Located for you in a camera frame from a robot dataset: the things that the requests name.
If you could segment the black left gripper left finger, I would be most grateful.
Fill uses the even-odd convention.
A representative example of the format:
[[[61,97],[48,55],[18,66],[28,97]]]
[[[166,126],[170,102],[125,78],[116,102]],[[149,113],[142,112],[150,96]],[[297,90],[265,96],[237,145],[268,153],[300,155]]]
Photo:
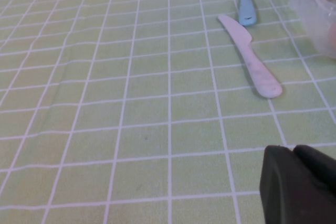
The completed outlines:
[[[335,194],[286,147],[265,148],[259,191],[266,223],[335,223]]]

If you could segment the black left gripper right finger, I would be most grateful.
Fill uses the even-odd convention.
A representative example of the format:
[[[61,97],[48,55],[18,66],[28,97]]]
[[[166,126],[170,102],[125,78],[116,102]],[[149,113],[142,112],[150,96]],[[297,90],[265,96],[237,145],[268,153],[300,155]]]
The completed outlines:
[[[335,194],[335,159],[308,145],[297,145],[293,152]]]

